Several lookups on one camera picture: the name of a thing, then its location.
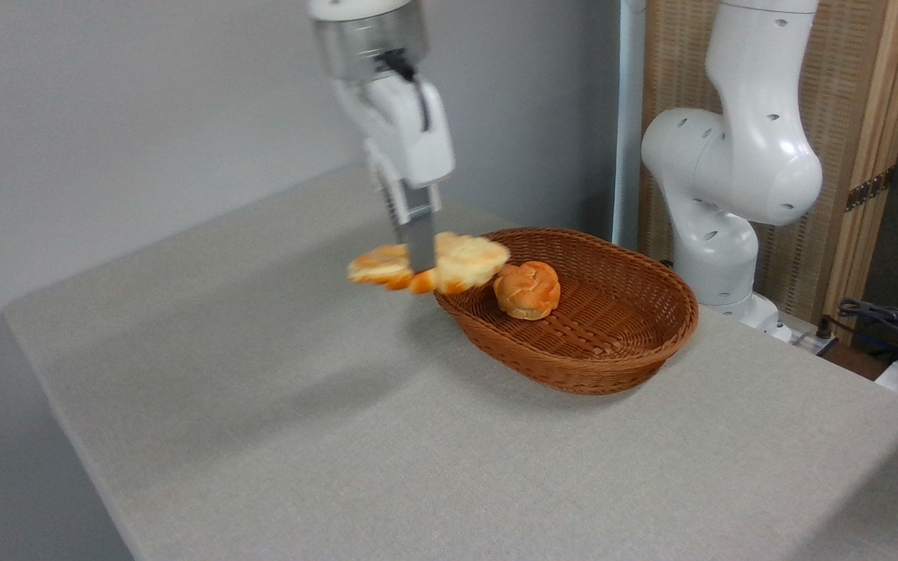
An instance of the wicker basket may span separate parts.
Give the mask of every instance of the wicker basket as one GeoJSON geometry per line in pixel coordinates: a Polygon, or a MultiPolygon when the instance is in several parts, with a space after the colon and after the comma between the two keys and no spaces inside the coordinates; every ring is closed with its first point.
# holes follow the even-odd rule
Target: wicker basket
{"type": "Polygon", "coordinates": [[[544,386],[585,395],[628,390],[651,379],[698,326],[691,289],[648,256],[562,228],[485,237],[506,245],[515,265],[553,266],[559,308],[538,322],[512,319],[491,284],[436,299],[481,351],[544,386]]]}

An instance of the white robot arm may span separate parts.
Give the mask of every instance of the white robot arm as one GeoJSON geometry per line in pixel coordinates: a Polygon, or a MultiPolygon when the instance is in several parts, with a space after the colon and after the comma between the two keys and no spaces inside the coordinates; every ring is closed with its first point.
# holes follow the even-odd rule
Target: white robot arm
{"type": "Polygon", "coordinates": [[[338,100],[367,137],[398,241],[414,271],[431,269],[438,182],[455,157],[438,90],[415,70],[428,54],[420,0],[309,0],[309,10],[338,100]]]}
{"type": "Polygon", "coordinates": [[[753,294],[750,221],[790,224],[819,195],[822,168],[799,117],[798,81],[817,0],[721,0],[705,68],[723,115],[664,111],[642,140],[674,229],[674,269],[703,305],[780,338],[753,294]]]}

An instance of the bread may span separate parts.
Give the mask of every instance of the bread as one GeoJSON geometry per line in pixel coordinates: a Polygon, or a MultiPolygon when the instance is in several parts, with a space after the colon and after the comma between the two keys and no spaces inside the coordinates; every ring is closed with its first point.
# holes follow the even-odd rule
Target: bread
{"type": "Polygon", "coordinates": [[[431,291],[456,295],[489,283],[508,258],[505,246],[487,238],[443,231],[435,235],[434,269],[414,274],[406,245],[381,245],[352,260],[348,279],[353,283],[382,284],[392,291],[406,289],[415,295],[431,291]]]}
{"type": "Polygon", "coordinates": [[[542,319],[560,303],[560,278],[553,267],[531,260],[506,265],[494,281],[498,308],[516,319],[542,319]]]}

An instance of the metal bracket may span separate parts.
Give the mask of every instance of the metal bracket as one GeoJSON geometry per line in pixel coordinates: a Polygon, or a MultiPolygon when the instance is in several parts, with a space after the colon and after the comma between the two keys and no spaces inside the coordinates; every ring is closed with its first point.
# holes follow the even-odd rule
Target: metal bracket
{"type": "Polygon", "coordinates": [[[896,166],[892,166],[881,174],[876,175],[874,178],[870,178],[870,180],[863,182],[863,184],[858,187],[851,189],[847,194],[847,205],[844,207],[844,212],[851,212],[856,209],[856,207],[862,206],[864,203],[870,201],[870,199],[875,199],[876,196],[879,196],[880,192],[892,187],[895,171],[896,166]]]}

